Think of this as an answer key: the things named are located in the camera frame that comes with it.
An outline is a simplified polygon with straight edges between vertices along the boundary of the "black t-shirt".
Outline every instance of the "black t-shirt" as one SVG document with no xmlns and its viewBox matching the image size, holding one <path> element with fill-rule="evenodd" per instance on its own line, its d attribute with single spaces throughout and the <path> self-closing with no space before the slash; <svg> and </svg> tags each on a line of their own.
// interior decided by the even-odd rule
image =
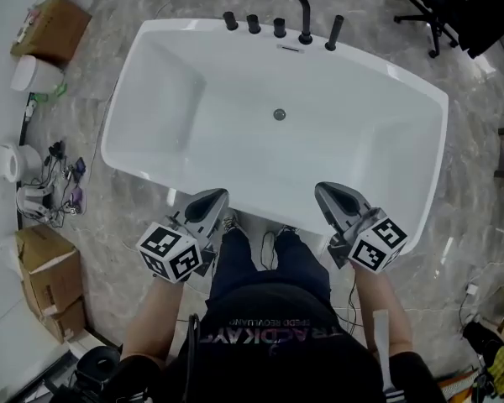
<svg viewBox="0 0 504 403">
<path fill-rule="evenodd" d="M 294 285 L 242 286 L 209 305 L 201 321 L 187 401 L 382 402 L 375 357 L 339 325 L 330 306 Z M 143 390 L 154 401 L 181 401 L 188 344 L 162 372 L 145 357 L 125 359 L 105 389 L 108 400 Z M 444 402 L 422 359 L 390 359 L 407 401 Z"/>
</svg>

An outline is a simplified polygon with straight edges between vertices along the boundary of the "yellow object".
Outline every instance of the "yellow object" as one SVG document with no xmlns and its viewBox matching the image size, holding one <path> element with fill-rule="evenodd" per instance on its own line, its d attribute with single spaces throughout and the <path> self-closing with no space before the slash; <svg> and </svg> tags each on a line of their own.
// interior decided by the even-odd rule
<svg viewBox="0 0 504 403">
<path fill-rule="evenodd" d="M 493 384 L 498 395 L 504 395 L 504 347 L 498 350 L 493 365 L 487 371 L 493 377 Z"/>
</svg>

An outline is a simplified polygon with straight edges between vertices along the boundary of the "office chair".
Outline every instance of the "office chair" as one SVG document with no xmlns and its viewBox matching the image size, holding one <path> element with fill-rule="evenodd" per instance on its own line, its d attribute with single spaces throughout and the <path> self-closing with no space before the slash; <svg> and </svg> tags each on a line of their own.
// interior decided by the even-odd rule
<svg viewBox="0 0 504 403">
<path fill-rule="evenodd" d="M 457 31 L 460 20 L 464 13 L 466 0 L 408 0 L 411 2 L 422 14 L 419 15 L 402 15 L 395 16 L 394 22 L 400 23 L 401 21 L 423 21 L 431 28 L 433 35 L 434 50 L 430 50 L 429 56 L 435 58 L 440 54 L 440 47 L 438 38 L 444 33 L 450 39 L 450 46 L 455 48 L 458 45 L 457 40 L 446 28 L 448 24 L 454 31 Z"/>
</svg>

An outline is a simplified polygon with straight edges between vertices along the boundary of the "bathtub drain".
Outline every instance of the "bathtub drain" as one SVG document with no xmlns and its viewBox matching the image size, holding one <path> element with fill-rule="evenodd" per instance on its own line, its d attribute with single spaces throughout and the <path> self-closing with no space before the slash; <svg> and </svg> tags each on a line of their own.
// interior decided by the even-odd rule
<svg viewBox="0 0 504 403">
<path fill-rule="evenodd" d="M 286 111 L 284 109 L 276 109 L 273 112 L 273 116 L 275 117 L 276 121 L 281 121 L 286 117 Z"/>
</svg>

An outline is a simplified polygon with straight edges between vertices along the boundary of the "freestanding bathtub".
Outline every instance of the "freestanding bathtub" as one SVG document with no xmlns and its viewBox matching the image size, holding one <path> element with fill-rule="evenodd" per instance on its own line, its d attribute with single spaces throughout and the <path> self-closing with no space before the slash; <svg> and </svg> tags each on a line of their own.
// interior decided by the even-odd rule
<svg viewBox="0 0 504 403">
<path fill-rule="evenodd" d="M 145 22 L 108 111 L 103 159 L 186 193 L 226 188 L 233 208 L 324 235 L 333 229 L 314 186 L 338 182 L 382 207 L 410 251 L 437 184 L 448 96 L 361 50 L 261 27 Z"/>
</svg>

